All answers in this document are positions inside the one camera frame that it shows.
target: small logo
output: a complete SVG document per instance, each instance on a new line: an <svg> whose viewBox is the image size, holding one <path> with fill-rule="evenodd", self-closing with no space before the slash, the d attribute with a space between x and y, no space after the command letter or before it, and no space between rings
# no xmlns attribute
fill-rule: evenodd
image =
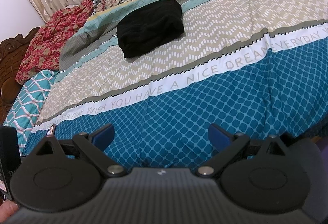
<svg viewBox="0 0 328 224"><path fill-rule="evenodd" d="M160 176L163 176L163 175L165 175L166 173L167 173L167 172L166 172L165 170L163 170L163 169L157 171L157 174L160 175Z"/></svg>

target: pillow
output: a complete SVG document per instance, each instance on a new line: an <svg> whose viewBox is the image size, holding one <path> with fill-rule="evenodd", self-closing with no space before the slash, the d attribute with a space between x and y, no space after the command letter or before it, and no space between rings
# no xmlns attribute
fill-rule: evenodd
<svg viewBox="0 0 328 224"><path fill-rule="evenodd" d="M3 126L16 128L20 153L37 121L56 75L57 72L52 70L42 70L28 80L3 123Z"/></svg>
<svg viewBox="0 0 328 224"><path fill-rule="evenodd" d="M77 7L60 9L53 14L30 41L16 81L23 85L41 70L58 70L59 55L66 41L84 25L92 11L92 0L83 0Z"/></svg>

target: black beanie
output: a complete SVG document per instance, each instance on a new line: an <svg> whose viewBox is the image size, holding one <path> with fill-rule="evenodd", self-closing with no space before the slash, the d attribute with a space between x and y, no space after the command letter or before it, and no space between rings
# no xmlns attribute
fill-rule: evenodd
<svg viewBox="0 0 328 224"><path fill-rule="evenodd" d="M184 33L181 5L160 0L126 15L117 25L118 45L124 57L141 56Z"/></svg>

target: wooden headboard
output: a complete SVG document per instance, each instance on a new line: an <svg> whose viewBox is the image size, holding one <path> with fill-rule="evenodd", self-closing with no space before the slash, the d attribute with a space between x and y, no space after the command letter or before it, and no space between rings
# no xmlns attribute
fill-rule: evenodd
<svg viewBox="0 0 328 224"><path fill-rule="evenodd" d="M0 123L2 124L12 107L20 89L15 81L20 63L25 52L40 27L33 28L24 38L19 34L15 38L2 41L0 44Z"/></svg>

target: comforter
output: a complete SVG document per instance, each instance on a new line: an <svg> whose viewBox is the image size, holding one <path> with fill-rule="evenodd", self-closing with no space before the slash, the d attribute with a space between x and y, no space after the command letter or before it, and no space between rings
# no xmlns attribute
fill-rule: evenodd
<svg viewBox="0 0 328 224"><path fill-rule="evenodd" d="M70 39L24 154L53 123L68 139L111 122L105 153L125 167L195 168L216 153L211 123L252 138L328 123L328 0L176 0L185 33L123 58L117 23L154 1L97 13Z"/></svg>

